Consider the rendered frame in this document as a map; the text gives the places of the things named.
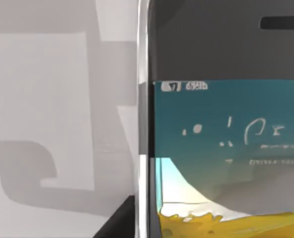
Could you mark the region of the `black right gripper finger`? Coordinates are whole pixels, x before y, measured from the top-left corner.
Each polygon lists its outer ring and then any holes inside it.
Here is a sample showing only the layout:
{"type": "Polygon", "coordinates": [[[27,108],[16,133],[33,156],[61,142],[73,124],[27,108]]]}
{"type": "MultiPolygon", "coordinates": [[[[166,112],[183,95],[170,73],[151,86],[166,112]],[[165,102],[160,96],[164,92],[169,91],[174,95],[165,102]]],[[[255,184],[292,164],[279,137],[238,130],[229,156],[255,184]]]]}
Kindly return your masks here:
{"type": "Polygon", "coordinates": [[[130,195],[92,238],[135,238],[135,196],[130,195]]]}

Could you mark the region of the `black smartphone with blue screen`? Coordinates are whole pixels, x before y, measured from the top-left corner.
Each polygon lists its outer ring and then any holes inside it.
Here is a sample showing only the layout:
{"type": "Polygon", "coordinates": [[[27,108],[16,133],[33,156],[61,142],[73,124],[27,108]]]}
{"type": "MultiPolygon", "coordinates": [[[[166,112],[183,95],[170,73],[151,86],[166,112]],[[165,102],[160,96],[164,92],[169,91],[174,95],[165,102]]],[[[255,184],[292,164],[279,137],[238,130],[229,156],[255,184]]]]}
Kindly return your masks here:
{"type": "Polygon", "coordinates": [[[294,0],[139,0],[140,238],[294,238],[294,0]]]}

